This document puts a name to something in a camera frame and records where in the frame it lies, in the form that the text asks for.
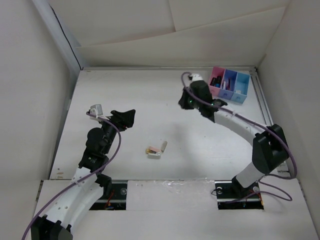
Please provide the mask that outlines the black marker blue cap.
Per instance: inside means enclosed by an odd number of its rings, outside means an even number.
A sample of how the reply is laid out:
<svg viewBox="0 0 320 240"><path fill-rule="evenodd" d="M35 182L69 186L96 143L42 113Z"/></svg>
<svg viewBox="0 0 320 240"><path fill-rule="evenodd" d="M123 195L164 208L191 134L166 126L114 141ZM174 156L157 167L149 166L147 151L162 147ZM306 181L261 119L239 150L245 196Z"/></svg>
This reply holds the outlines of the black marker blue cap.
<svg viewBox="0 0 320 240"><path fill-rule="evenodd" d="M215 87L220 88L221 87L221 83L222 83L222 77L221 76L217 76L216 77L216 81L215 81Z"/></svg>

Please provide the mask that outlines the white eraser pink sleeve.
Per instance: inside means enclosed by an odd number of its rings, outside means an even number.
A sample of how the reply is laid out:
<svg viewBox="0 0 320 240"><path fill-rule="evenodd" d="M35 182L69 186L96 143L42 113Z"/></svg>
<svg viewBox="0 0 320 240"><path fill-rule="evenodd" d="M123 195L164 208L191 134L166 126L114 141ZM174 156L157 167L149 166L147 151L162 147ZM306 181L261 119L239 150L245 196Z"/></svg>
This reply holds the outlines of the white eraser pink sleeve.
<svg viewBox="0 0 320 240"><path fill-rule="evenodd" d="M148 158L152 158L152 159L159 159L162 156L162 151L158 151L158 150L152 150L153 153L149 153L147 154Z"/></svg>

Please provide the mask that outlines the grey eraser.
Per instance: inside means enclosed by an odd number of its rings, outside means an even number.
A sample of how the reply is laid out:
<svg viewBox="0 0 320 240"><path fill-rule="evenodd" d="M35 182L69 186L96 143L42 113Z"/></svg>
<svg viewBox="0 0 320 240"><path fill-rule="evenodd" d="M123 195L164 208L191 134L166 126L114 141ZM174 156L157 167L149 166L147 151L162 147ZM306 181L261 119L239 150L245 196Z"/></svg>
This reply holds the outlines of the grey eraser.
<svg viewBox="0 0 320 240"><path fill-rule="evenodd" d="M166 147L167 147L167 144L168 144L167 141L164 141L164 142L163 142L163 144L162 144L162 146L161 146L161 152L162 152L162 153L165 151L165 149L166 149Z"/></svg>

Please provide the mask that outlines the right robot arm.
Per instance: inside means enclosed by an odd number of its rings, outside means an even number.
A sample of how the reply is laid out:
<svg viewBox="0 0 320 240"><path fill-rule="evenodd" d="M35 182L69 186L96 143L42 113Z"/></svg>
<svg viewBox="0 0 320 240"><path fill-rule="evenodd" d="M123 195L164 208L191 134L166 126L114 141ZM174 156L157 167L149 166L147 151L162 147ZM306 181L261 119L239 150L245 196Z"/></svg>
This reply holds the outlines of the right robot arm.
<svg viewBox="0 0 320 240"><path fill-rule="evenodd" d="M204 80L193 80L184 86L178 104L183 110L197 109L204 118L231 130L251 145L251 162L230 184L231 192L239 199L251 196L250 189L256 182L271 176L273 170L293 157L279 125L267 126L237 113L224 100L213 98Z"/></svg>

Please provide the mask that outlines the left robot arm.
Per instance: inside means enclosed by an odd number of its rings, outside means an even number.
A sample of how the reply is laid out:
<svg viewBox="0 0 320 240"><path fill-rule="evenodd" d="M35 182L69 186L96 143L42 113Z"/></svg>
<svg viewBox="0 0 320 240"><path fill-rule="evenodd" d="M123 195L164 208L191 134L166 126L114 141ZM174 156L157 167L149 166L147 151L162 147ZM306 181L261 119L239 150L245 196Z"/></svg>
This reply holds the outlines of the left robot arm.
<svg viewBox="0 0 320 240"><path fill-rule="evenodd" d="M86 112L101 126L87 133L85 150L70 184L57 193L31 220L27 232L33 240L71 240L76 227L92 205L112 192L112 179L103 170L113 160L108 157L116 137L133 127L135 109L125 112L111 111L104 116L99 104Z"/></svg>

